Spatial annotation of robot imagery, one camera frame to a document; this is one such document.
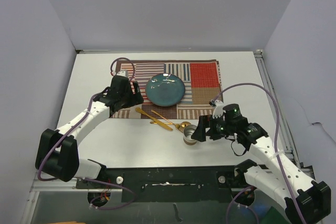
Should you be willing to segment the beige metal cup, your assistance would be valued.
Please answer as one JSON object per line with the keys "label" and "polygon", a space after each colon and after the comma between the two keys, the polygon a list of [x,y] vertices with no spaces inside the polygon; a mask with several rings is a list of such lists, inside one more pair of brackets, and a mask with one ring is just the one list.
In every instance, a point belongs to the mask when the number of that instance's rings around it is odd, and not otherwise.
{"label": "beige metal cup", "polygon": [[197,140],[192,139],[192,135],[196,130],[196,126],[195,125],[188,125],[184,128],[183,131],[183,141],[185,144],[187,145],[195,145],[197,143]]}

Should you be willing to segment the gold knife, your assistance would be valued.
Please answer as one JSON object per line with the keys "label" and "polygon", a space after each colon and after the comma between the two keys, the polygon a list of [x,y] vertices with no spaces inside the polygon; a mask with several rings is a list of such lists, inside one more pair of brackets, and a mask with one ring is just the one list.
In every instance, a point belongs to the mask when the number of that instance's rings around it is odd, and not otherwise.
{"label": "gold knife", "polygon": [[168,125],[164,124],[163,122],[161,122],[160,120],[150,116],[149,114],[147,114],[146,112],[144,112],[141,108],[139,107],[136,107],[135,110],[142,114],[142,115],[145,115],[147,116],[148,118],[150,118],[153,122],[155,122],[157,125],[159,125],[160,127],[164,128],[165,130],[168,130],[168,131],[173,131],[173,129],[171,127],[169,127]]}

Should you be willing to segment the blue ceramic plate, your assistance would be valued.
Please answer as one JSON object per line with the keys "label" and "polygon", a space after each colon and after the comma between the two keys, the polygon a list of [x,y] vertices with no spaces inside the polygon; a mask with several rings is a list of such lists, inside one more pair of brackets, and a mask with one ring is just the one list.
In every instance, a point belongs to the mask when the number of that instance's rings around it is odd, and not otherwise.
{"label": "blue ceramic plate", "polygon": [[153,76],[146,84],[147,99],[162,107],[178,104],[185,95],[185,84],[177,76],[170,73],[161,73]]}

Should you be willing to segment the patchwork striped cloth placemat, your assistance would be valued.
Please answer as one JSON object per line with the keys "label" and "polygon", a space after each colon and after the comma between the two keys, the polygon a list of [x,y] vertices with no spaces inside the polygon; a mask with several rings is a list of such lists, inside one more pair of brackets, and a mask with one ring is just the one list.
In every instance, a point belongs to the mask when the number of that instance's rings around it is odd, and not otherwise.
{"label": "patchwork striped cloth placemat", "polygon": [[[147,114],[159,118],[153,111],[171,120],[195,120],[212,113],[209,101],[222,90],[220,66],[217,60],[118,60],[115,71],[127,70],[138,82],[144,102],[139,107]],[[185,84],[185,94],[180,102],[163,107],[152,103],[145,86],[155,75],[169,73],[179,77]]]}

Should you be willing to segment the gold spoon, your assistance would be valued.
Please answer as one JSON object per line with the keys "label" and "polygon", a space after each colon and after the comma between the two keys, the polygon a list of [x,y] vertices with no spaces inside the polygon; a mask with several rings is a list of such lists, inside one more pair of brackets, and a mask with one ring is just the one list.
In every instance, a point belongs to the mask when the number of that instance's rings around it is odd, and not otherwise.
{"label": "gold spoon", "polygon": [[185,128],[185,127],[187,127],[188,125],[191,125],[191,123],[190,122],[181,122],[180,123],[180,126],[182,127],[182,128]]}

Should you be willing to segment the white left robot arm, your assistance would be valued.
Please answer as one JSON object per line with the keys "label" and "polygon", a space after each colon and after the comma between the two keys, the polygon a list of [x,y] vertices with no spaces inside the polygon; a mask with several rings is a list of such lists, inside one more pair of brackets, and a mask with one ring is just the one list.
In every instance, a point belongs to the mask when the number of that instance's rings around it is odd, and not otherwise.
{"label": "white left robot arm", "polygon": [[112,77],[110,86],[94,94],[88,107],[65,125],[43,131],[35,167],[37,177],[42,173],[50,175],[49,180],[60,179],[68,182],[73,178],[87,178],[96,188],[105,185],[107,175],[103,165],[90,159],[79,157],[81,141],[100,123],[111,118],[116,112],[143,103],[139,85],[128,78],[126,70]]}

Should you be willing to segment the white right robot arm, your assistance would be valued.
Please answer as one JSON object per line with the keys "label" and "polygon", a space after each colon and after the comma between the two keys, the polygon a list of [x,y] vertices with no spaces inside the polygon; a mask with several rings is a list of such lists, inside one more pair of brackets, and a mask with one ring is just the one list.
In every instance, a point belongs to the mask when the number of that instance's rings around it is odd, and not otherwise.
{"label": "white right robot arm", "polygon": [[211,115],[201,115],[193,141],[204,142],[207,137],[220,140],[229,137],[245,151],[257,157],[270,172],[247,159],[234,168],[234,182],[241,187],[253,186],[276,201],[291,223],[318,223],[331,213],[331,189],[325,182],[316,182],[302,172],[275,141],[257,123],[242,116],[238,104],[213,103]]}

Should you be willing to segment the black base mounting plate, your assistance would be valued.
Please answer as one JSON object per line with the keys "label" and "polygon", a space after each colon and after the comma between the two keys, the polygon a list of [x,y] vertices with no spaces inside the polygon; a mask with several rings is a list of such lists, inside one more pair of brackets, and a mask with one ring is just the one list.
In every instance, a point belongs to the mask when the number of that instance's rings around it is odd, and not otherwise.
{"label": "black base mounting plate", "polygon": [[247,187],[233,166],[107,168],[98,180],[115,184],[118,177],[122,202],[230,202]]}

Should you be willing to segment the blue object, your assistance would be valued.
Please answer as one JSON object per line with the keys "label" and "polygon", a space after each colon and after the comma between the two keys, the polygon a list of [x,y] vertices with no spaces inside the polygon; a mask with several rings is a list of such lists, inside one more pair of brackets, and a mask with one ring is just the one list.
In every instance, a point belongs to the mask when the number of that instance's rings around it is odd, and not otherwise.
{"label": "blue object", "polygon": [[258,216],[264,216],[268,211],[268,206],[263,202],[255,202],[253,208]]}

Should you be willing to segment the green object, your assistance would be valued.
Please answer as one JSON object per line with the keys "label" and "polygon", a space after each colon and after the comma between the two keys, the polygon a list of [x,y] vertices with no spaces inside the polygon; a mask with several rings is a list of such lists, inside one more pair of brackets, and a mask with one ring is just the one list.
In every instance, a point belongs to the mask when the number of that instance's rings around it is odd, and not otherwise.
{"label": "green object", "polygon": [[274,207],[271,207],[260,221],[260,224],[289,224],[289,222]]}

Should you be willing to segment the right side aluminium rail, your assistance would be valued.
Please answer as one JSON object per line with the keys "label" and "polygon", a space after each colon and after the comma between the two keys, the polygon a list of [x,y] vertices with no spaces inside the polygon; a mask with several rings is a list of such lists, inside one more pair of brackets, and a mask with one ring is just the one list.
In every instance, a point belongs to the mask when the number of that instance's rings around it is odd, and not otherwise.
{"label": "right side aluminium rail", "polygon": [[303,171],[308,173],[312,178],[315,179],[313,167],[306,166],[303,162],[300,161],[297,148],[295,145],[295,141],[293,139],[291,130],[289,128],[288,122],[286,118],[284,117],[282,111],[281,111],[281,106],[280,103],[277,99],[277,95],[274,89],[274,86],[272,84],[272,81],[270,79],[269,73],[266,68],[266,64],[264,62],[264,57],[263,57],[263,50],[262,49],[257,49],[254,51],[254,57],[256,60],[256,64],[264,85],[264,88],[270,92],[272,97],[277,101],[278,103],[278,109],[279,109],[279,146],[281,144],[281,148],[285,150],[286,155],[292,160],[292,162],[299,168],[302,168]]}

